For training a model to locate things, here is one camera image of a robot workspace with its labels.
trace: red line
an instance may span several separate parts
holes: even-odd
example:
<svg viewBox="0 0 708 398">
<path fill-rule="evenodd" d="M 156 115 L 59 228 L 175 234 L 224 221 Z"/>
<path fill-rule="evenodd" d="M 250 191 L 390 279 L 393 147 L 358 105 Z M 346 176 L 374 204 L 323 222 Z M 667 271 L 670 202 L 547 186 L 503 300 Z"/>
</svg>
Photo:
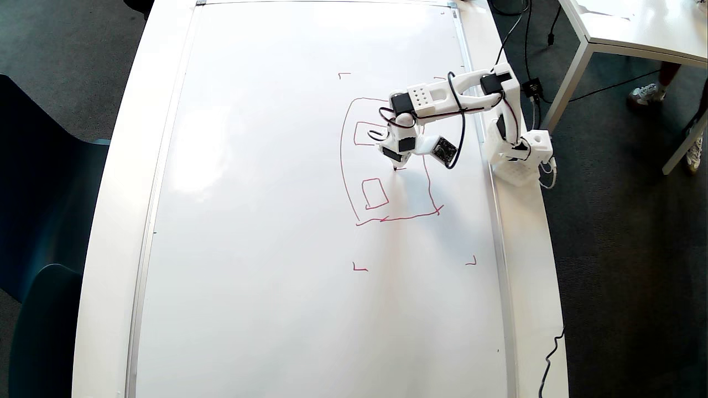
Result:
<svg viewBox="0 0 708 398">
<path fill-rule="evenodd" d="M 366 269 L 366 268 L 356 268 L 356 264 L 354 264 L 354 261 L 352 261 L 352 266 L 354 267 L 354 271 L 366 271 L 366 272 L 369 272 L 369 270 Z"/>
<path fill-rule="evenodd" d="M 423 135 L 425 133 L 426 133 L 426 127 L 423 126 L 423 128 L 421 129 L 421 135 Z M 430 174 L 428 173 L 428 165 L 426 164 L 426 156 L 423 155 L 422 157 L 423 157 L 423 168 L 426 170 L 426 176 L 428 177 L 428 195 L 430 196 L 430 201 L 433 203 L 433 207 L 437 209 L 438 207 L 437 207 L 437 205 L 435 205 L 435 199 L 433 199 L 433 192 L 431 190 L 433 183 L 430 181 Z"/>
<path fill-rule="evenodd" d="M 412 216 L 410 216 L 410 217 L 398 217 L 398 218 L 388 218 L 388 217 L 384 217 L 384 219 L 381 220 L 381 222 L 384 222 L 384 221 L 398 221 L 398 220 L 410 220 L 410 219 L 417 218 L 417 217 L 424 217 L 424 216 L 426 216 L 426 215 L 434 215 L 435 213 L 437 213 L 438 215 L 440 215 L 440 209 L 442 209 L 443 206 L 445 206 L 445 205 L 442 205 L 442 206 L 440 206 L 440 207 L 437 207 L 434 212 L 429 212 L 429 213 L 426 213 L 426 214 L 412 215 Z"/>
<path fill-rule="evenodd" d="M 344 140 L 344 126 L 347 123 L 347 116 L 349 116 L 349 111 L 352 108 L 352 105 L 354 104 L 354 101 L 360 100 L 360 99 L 367 99 L 371 101 L 381 101 L 381 102 L 388 102 L 382 99 L 378 98 L 368 98 L 368 97 L 359 97 L 359 98 L 354 98 L 350 103 L 349 103 L 349 108 L 347 108 L 347 113 L 344 115 L 344 121 L 342 122 L 342 133 L 339 135 L 339 167 L 342 170 L 342 182 L 344 183 L 344 190 L 347 191 L 347 197 L 349 197 L 349 204 L 352 206 L 352 211 L 354 212 L 354 215 L 356 216 L 356 219 L 359 220 L 359 215 L 356 214 L 356 209 L 354 208 L 354 202 L 352 202 L 352 197 L 349 195 L 349 188 L 347 188 L 347 180 L 344 177 L 344 164 L 342 164 L 342 141 Z"/>
<path fill-rule="evenodd" d="M 352 207 L 352 211 L 354 212 L 354 216 L 356 217 L 357 221 L 359 221 L 359 222 L 356 223 L 355 225 L 356 225 L 357 227 L 360 227 L 360 226 L 362 226 L 362 225 L 364 225 L 364 224 L 367 224 L 368 222 L 371 222 L 371 221 L 384 222 L 384 221 L 397 221 L 397 220 L 411 220 L 411 219 L 413 219 L 413 218 L 424 217 L 424 216 L 429 216 L 429 215 L 434 215 L 434 214 L 440 215 L 440 209 L 442 209 L 444 205 L 441 205 L 440 207 L 438 207 L 438 206 L 435 204 L 435 201 L 434 201 L 434 199 L 433 199 L 432 190 L 431 190 L 432 181 L 430 180 L 430 173 L 428 172 L 428 166 L 427 166 L 427 164 L 426 164 L 426 159 L 425 159 L 425 157 L 423 157 L 423 168 L 425 169 L 425 171 L 426 171 L 426 177 L 428 178 L 428 195 L 430 196 L 430 202 L 431 202 L 431 204 L 433 205 L 433 208 L 435 209 L 435 211 L 429 212 L 429 213 L 426 213 L 426 214 L 414 215 L 414 216 L 410 216 L 410 217 L 397 217 L 397 218 L 390 218 L 390 219 L 389 219 L 389 216 L 386 216 L 386 217 L 384 217 L 384 218 L 371 218 L 371 219 L 368 219 L 368 220 L 366 220 L 366 221 L 364 221 L 364 222 L 360 222 L 361 219 L 359 218 L 359 214 L 356 212 L 356 208 L 354 207 L 354 202 L 352 201 L 351 194 L 349 193 L 349 187 L 347 187 L 347 180 L 346 180 L 346 177 L 345 177 L 345 175 L 344 175 L 344 163 L 343 163 L 343 155 L 342 155 L 342 145 L 343 145 L 343 143 L 344 143 L 344 127 L 346 126 L 346 123 L 347 123 L 347 117 L 349 116 L 349 111 L 351 110 L 352 105 L 354 104 L 354 102 L 356 102 L 357 100 L 362 100 L 362 99 L 370 100 L 370 101 L 380 101 L 380 102 L 386 102 L 386 103 L 388 102 L 388 101 L 386 101 L 386 100 L 382 100 L 382 99 L 378 99 L 378 98 L 370 98 L 370 97 L 358 97 L 358 98 L 354 98 L 354 99 L 349 103 L 349 107 L 347 108 L 347 112 L 346 112 L 345 115 L 344 115 L 344 121 L 342 122 L 342 130 L 341 130 L 341 133 L 340 133 L 340 136 L 339 136 L 339 167 L 340 167 L 340 169 L 341 169 L 341 171 L 342 171 L 342 182 L 344 183 L 344 190 L 346 191 L 346 193 L 347 193 L 347 198 L 349 199 L 349 205 Z M 355 124 L 355 129 L 354 129 L 354 135 L 355 135 L 355 136 L 356 136 L 356 126 L 357 126 L 358 123 L 368 123 L 368 122 L 357 122 L 357 123 Z M 421 129 L 421 134 L 424 134 L 424 133 L 425 133 L 425 126 L 423 126 L 422 129 Z M 385 192 L 385 191 L 384 191 L 384 196 L 386 197 L 386 200 L 388 200 L 388 197 L 386 196 L 386 192 Z M 366 198 L 366 194 L 365 194 L 365 193 L 364 193 L 364 197 L 365 197 L 365 199 L 366 199 L 366 201 L 367 201 L 367 206 L 368 206 L 369 200 L 368 200 L 368 198 Z"/>
<path fill-rule="evenodd" d="M 385 203 L 382 203 L 382 204 L 380 204 L 380 205 L 378 205 L 378 206 L 370 207 L 371 204 L 369 204 L 369 198 L 367 198 L 367 196 L 366 196 L 366 190 L 364 189 L 364 183 L 365 183 L 366 181 L 373 181 L 373 180 L 379 181 L 379 186 L 381 187 L 381 192 L 384 193 L 384 198 L 386 198 L 386 202 L 385 202 Z M 383 184 L 381 184 L 381 179 L 380 179 L 380 178 L 369 178 L 369 179 L 366 179 L 366 180 L 361 181 L 361 192 L 364 194 L 364 199 L 366 199 L 366 206 L 364 207 L 366 210 L 375 209 L 375 208 L 377 208 L 377 207 L 381 207 L 381 206 L 383 206 L 383 205 L 388 205 L 388 204 L 389 204 L 389 197 L 386 196 L 386 190 L 384 190 L 384 186 L 383 186 Z"/>
<path fill-rule="evenodd" d="M 426 215 L 434 215 L 435 213 L 437 213 L 438 215 L 440 215 L 440 209 L 442 209 L 444 206 L 445 206 L 445 205 L 441 205 L 440 207 L 437 207 L 434 212 L 429 212 L 429 213 L 426 213 L 426 214 L 412 215 L 412 216 L 410 216 L 410 217 L 389 218 L 389 216 L 386 216 L 386 217 L 384 217 L 384 218 L 370 218 L 370 219 L 368 219 L 368 220 L 366 220 L 366 221 L 364 221 L 364 222 L 362 222 L 362 223 L 360 223 L 360 224 L 356 224 L 356 226 L 357 226 L 357 227 L 360 227 L 360 226 L 366 224 L 367 222 L 371 222 L 371 221 L 384 222 L 384 221 L 411 220 L 411 219 L 417 218 L 417 217 L 425 217 Z"/>
</svg>

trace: chair backrest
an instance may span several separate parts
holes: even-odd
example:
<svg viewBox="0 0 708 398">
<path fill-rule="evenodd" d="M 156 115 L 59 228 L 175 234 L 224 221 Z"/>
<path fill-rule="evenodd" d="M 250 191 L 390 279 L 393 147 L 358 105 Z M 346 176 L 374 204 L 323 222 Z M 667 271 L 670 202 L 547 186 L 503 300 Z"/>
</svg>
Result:
<svg viewBox="0 0 708 398">
<path fill-rule="evenodd" d="M 0 288 L 20 302 L 46 264 L 82 272 L 107 153 L 0 74 Z"/>
<path fill-rule="evenodd" d="M 15 326 L 10 398 L 69 398 L 81 275 L 59 264 L 42 268 Z"/>
</svg>

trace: cable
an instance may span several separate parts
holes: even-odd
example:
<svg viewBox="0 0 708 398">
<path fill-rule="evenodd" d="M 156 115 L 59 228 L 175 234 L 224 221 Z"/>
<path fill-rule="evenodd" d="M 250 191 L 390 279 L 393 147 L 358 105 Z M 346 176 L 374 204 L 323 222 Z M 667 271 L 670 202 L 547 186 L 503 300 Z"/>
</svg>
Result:
<svg viewBox="0 0 708 398">
<path fill-rule="evenodd" d="M 533 12 L 533 0 L 529 2 L 529 16 L 526 19 L 526 34 L 524 34 L 524 65 L 526 66 L 526 77 L 531 80 L 531 72 L 529 72 L 529 58 L 527 53 L 529 43 L 529 26 L 531 26 L 531 13 Z"/>
<path fill-rule="evenodd" d="M 494 61 L 494 65 L 491 68 L 490 72 L 494 72 L 494 67 L 499 63 L 499 59 L 501 58 L 501 52 L 504 51 L 504 46 L 506 45 L 506 41 L 509 40 L 509 36 L 511 36 L 511 33 L 516 29 L 516 25 L 519 24 L 519 21 L 521 21 L 521 18 L 523 18 L 524 15 L 519 15 L 519 18 L 516 20 L 514 23 L 514 26 L 511 27 L 509 32 L 504 36 L 504 40 L 501 42 L 501 47 L 499 47 L 499 53 L 496 55 L 496 61 Z"/>
<path fill-rule="evenodd" d="M 400 128 L 411 128 L 411 127 L 413 127 L 414 125 L 416 125 L 416 119 L 415 119 L 415 118 L 413 119 L 413 124 L 412 124 L 412 125 L 409 125 L 409 126 L 400 125 L 400 124 L 396 123 L 396 118 L 395 118 L 395 117 L 389 119 L 389 118 L 387 118 L 386 116 L 384 116 L 384 114 L 382 113 L 384 110 L 385 110 L 386 112 L 390 112 L 390 113 L 393 113 L 394 110 L 391 109 L 391 108 L 386 108 L 385 106 L 382 106 L 381 108 L 379 108 L 379 116 L 381 116 L 381 118 L 382 118 L 383 120 L 386 120 L 386 123 L 391 123 L 392 125 L 394 125 L 394 126 L 396 126 L 396 127 L 400 127 Z"/>
<path fill-rule="evenodd" d="M 505 11 L 500 10 L 499 8 L 496 8 L 496 5 L 494 5 L 494 0 L 489 0 L 489 5 L 491 6 L 491 8 L 492 8 L 494 11 L 496 11 L 497 14 L 502 15 L 502 16 L 517 16 L 517 15 L 521 15 L 521 14 L 523 14 L 524 12 L 526 12 L 526 10 L 529 9 L 528 2 L 526 3 L 526 7 L 522 8 L 521 11 L 519 11 L 519 12 L 517 12 L 517 13 L 507 13 L 507 12 L 505 12 Z"/>
<path fill-rule="evenodd" d="M 455 159 L 452 160 L 452 163 L 449 166 L 447 164 L 445 165 L 445 167 L 447 167 L 448 170 L 455 167 L 455 164 L 457 164 L 457 160 L 459 159 L 459 153 L 462 152 L 462 142 L 464 141 L 464 128 L 467 123 L 467 118 L 464 116 L 464 109 L 462 108 L 462 104 L 459 102 L 459 98 L 457 97 L 457 92 L 455 91 L 455 88 L 452 85 L 452 78 L 453 77 L 455 77 L 455 74 L 452 73 L 452 71 L 449 71 L 447 73 L 447 84 L 450 85 L 450 90 L 452 91 L 452 96 L 455 97 L 455 102 L 457 103 L 457 107 L 459 108 L 459 114 L 462 116 L 462 132 L 459 134 L 459 146 L 457 147 L 457 153 L 455 154 Z"/>
<path fill-rule="evenodd" d="M 553 347 L 553 351 L 551 351 L 551 353 L 546 356 L 546 371 L 543 372 L 543 378 L 541 379 L 541 387 L 538 389 L 538 398 L 543 398 L 543 385 L 546 384 L 546 376 L 548 376 L 548 369 L 551 368 L 551 360 L 549 358 L 551 358 L 553 353 L 555 353 L 558 349 L 558 339 L 562 339 L 565 333 L 566 327 L 563 326 L 563 331 L 561 332 L 561 335 L 553 338 L 553 342 L 556 346 Z"/>
<path fill-rule="evenodd" d="M 536 128 L 536 107 L 535 107 L 535 106 L 531 106 L 531 114 L 532 114 L 532 117 L 531 117 L 531 130 L 533 130 L 533 129 Z M 540 111 L 540 110 L 539 110 L 538 116 L 539 116 L 539 118 L 541 117 L 541 111 Z"/>
<path fill-rule="evenodd" d="M 585 97 L 592 96 L 593 94 L 597 94 L 597 93 L 599 93 L 599 92 L 601 92 L 601 91 L 604 91 L 604 90 L 613 89 L 614 87 L 621 86 L 621 85 L 623 85 L 623 84 L 627 84 L 627 83 L 629 83 L 629 82 L 631 82 L 631 81 L 635 81 L 635 80 L 637 80 L 637 79 L 641 79 L 642 77 L 649 76 L 650 74 L 655 74 L 656 72 L 659 72 L 659 71 L 660 71 L 660 69 L 657 69 L 657 70 L 655 70 L 655 71 L 652 71 L 652 72 L 649 72 L 649 73 L 645 73 L 645 74 L 641 74 L 641 75 L 639 75 L 639 76 L 637 76 L 637 77 L 633 77 L 633 78 L 631 78 L 631 79 L 629 79 L 629 80 L 621 81 L 620 83 L 613 84 L 613 85 L 611 85 L 611 86 L 607 86 L 607 87 L 604 87 L 604 88 L 599 89 L 599 90 L 591 91 L 591 92 L 589 92 L 589 93 L 587 93 L 587 94 L 583 94 L 582 96 L 579 96 L 579 97 L 577 97 L 577 98 L 571 98 L 568 102 L 577 101 L 577 100 L 579 100 L 579 99 L 583 99 L 583 98 L 585 98 Z M 547 103 L 547 104 L 549 104 L 549 105 L 552 104 L 551 101 L 548 101 L 548 100 L 543 96 L 543 93 L 542 93 L 539 97 L 541 98 L 541 101 L 543 101 L 543 102 L 545 102 L 545 103 Z"/>
<path fill-rule="evenodd" d="M 369 138 L 371 138 L 371 139 L 374 140 L 374 141 L 378 141 L 378 142 L 386 141 L 386 138 L 388 138 L 389 135 L 391 135 L 391 133 L 389 133 L 388 130 L 386 130 L 386 137 L 384 137 L 384 138 L 376 138 L 376 137 L 373 137 L 373 136 L 371 135 L 371 133 L 374 133 L 374 134 L 378 135 L 379 137 L 383 137 L 383 134 L 381 134 L 380 132 L 378 132 L 378 131 L 376 131 L 376 130 L 369 130 L 369 132 L 366 133 L 366 134 L 369 136 Z"/>
<path fill-rule="evenodd" d="M 514 142 L 514 145 L 519 145 L 519 120 L 516 118 L 516 113 L 514 112 L 514 108 L 511 108 L 511 105 L 509 105 L 509 102 L 507 102 L 506 98 L 502 97 L 501 98 L 506 106 L 509 107 L 509 110 L 511 111 L 511 115 L 514 117 L 514 128 L 516 129 L 516 142 Z"/>
<path fill-rule="evenodd" d="M 630 80 L 625 80 L 625 81 L 623 81 L 623 82 L 621 82 L 621 83 L 613 84 L 613 85 L 607 86 L 607 87 L 605 87 L 605 88 L 603 88 L 603 89 L 591 91 L 591 92 L 589 92 L 589 93 L 587 93 L 587 94 L 585 94 L 585 95 L 579 96 L 578 98 L 572 98 L 572 99 L 571 99 L 570 101 L 568 101 L 568 102 L 577 101 L 577 100 L 579 100 L 579 99 L 585 98 L 585 97 L 587 97 L 587 96 L 591 96 L 591 95 L 593 95 L 594 93 L 599 93 L 599 92 L 604 91 L 604 90 L 613 89 L 614 87 L 621 86 L 621 85 L 623 85 L 623 84 L 627 84 L 627 83 L 629 83 L 629 82 L 631 82 L 631 81 L 635 81 L 635 80 L 637 80 L 637 79 L 640 79 L 640 78 L 642 78 L 642 77 L 648 76 L 648 75 L 650 75 L 650 74 L 655 74 L 656 72 L 659 72 L 659 70 L 660 70 L 660 69 L 657 69 L 657 70 L 655 70 L 655 71 L 653 71 L 653 72 L 649 72 L 649 73 L 642 74 L 641 76 L 633 77 L 633 78 L 631 78 Z"/>
<path fill-rule="evenodd" d="M 551 25 L 551 31 L 548 32 L 548 45 L 553 45 L 555 41 L 555 35 L 553 34 L 553 28 L 556 27 L 556 22 L 558 21 L 558 16 L 561 15 L 561 5 L 558 5 L 558 11 L 556 11 L 556 18 L 553 18 L 553 24 Z"/>
<path fill-rule="evenodd" d="M 536 107 L 538 108 L 538 126 L 535 126 L 534 129 L 538 130 L 541 128 L 541 103 L 539 102 L 538 97 L 534 98 L 534 104 L 536 104 Z"/>
</svg>

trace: whiteboard frame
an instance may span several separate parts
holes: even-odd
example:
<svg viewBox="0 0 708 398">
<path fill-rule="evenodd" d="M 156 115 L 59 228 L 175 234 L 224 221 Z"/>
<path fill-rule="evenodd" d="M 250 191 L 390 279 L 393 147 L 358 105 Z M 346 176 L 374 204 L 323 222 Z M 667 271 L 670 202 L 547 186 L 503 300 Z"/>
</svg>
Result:
<svg viewBox="0 0 708 398">
<path fill-rule="evenodd" d="M 473 71 L 472 58 L 469 55 L 469 45 L 467 43 L 467 35 L 464 34 L 464 26 L 462 25 L 462 17 L 459 14 L 459 9 L 456 3 L 450 2 L 447 4 L 452 10 L 453 22 L 457 28 L 457 38 L 459 40 L 460 51 L 462 52 L 462 60 L 464 62 L 464 70 L 467 72 Z M 474 87 L 470 91 L 480 94 L 480 88 Z M 479 153 L 483 161 L 482 165 L 486 164 L 487 172 L 484 173 L 485 182 L 487 185 L 487 203 L 489 204 L 489 215 L 492 218 L 491 228 L 492 237 L 494 239 L 494 251 L 496 253 L 496 270 L 499 280 L 499 296 L 501 299 L 501 319 L 504 328 L 504 348 L 506 354 L 506 393 L 509 397 L 518 395 L 518 381 L 516 376 L 516 335 L 514 328 L 514 311 L 512 306 L 511 289 L 509 283 L 509 275 L 506 266 L 506 252 L 504 249 L 504 233 L 501 224 L 501 212 L 499 211 L 499 202 L 497 200 L 496 185 L 493 178 L 493 170 L 484 153 L 484 141 L 486 129 L 480 112 L 472 115 L 474 126 L 477 131 L 479 140 Z"/>
<path fill-rule="evenodd" d="M 145 289 L 147 287 L 147 271 L 149 267 L 150 251 L 152 248 L 152 237 L 154 235 L 155 220 L 159 204 L 164 173 L 166 169 L 167 157 L 169 153 L 169 144 L 172 138 L 173 127 L 176 121 L 178 105 L 181 99 L 181 91 L 186 77 L 187 67 L 189 65 L 189 57 L 193 48 L 196 37 L 197 28 L 200 21 L 202 8 L 208 5 L 215 4 L 235 4 L 235 3 L 277 3 L 277 2 L 339 2 L 339 3 L 386 3 L 386 4 L 410 4 L 422 6 L 439 6 L 449 8 L 453 15 L 453 23 L 457 31 L 457 39 L 459 41 L 460 52 L 464 62 L 464 70 L 470 72 L 474 70 L 472 59 L 469 53 L 467 36 L 464 34 L 462 25 L 462 17 L 460 16 L 457 4 L 452 1 L 438 0 L 198 0 L 195 2 L 195 8 L 189 24 L 189 29 L 182 49 L 182 55 L 178 66 L 177 79 L 173 87 L 173 92 L 170 98 L 169 109 L 166 117 L 162 139 L 160 143 L 159 153 L 157 157 L 156 169 L 153 179 L 152 191 L 149 199 L 149 207 L 145 231 L 143 236 L 142 250 L 137 268 L 137 277 L 135 283 L 135 294 L 133 298 L 133 311 L 130 321 L 130 336 L 128 340 L 128 354 L 125 369 L 125 396 L 127 398 L 135 397 L 136 381 L 137 381 L 137 363 L 140 342 L 140 329 L 142 323 L 142 312 L 144 306 Z M 479 88 L 470 89 L 474 93 L 479 93 Z M 480 144 L 484 143 L 486 129 L 481 113 L 472 115 L 474 126 L 476 128 L 477 138 Z M 489 204 L 489 212 L 491 217 L 492 236 L 494 240 L 494 251 L 496 254 L 496 265 L 499 282 L 499 294 L 501 300 L 502 322 L 504 330 L 505 344 L 505 361 L 506 361 L 506 380 L 507 380 L 507 396 L 518 396 L 518 380 L 517 380 L 517 352 L 516 352 L 516 337 L 513 321 L 513 306 L 510 292 L 510 282 L 508 269 L 506 264 L 506 252 L 503 238 L 503 229 L 501 222 L 501 213 L 498 203 L 498 193 L 496 184 L 494 183 L 492 167 L 487 161 L 483 147 L 479 147 L 482 166 L 486 165 L 487 172 L 484 173 L 485 183 L 487 185 L 487 203 Z"/>
</svg>

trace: red corner mark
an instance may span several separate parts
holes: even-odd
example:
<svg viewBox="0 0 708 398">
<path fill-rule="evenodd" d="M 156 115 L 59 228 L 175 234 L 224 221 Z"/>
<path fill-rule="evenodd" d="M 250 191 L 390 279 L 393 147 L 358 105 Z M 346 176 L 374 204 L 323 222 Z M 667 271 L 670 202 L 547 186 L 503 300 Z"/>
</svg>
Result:
<svg viewBox="0 0 708 398">
<path fill-rule="evenodd" d="M 354 261 L 352 261 L 352 265 L 354 266 L 354 271 L 366 271 L 366 272 L 369 272 L 369 270 L 366 269 L 366 268 L 356 268 L 356 264 L 354 264 Z"/>
</svg>

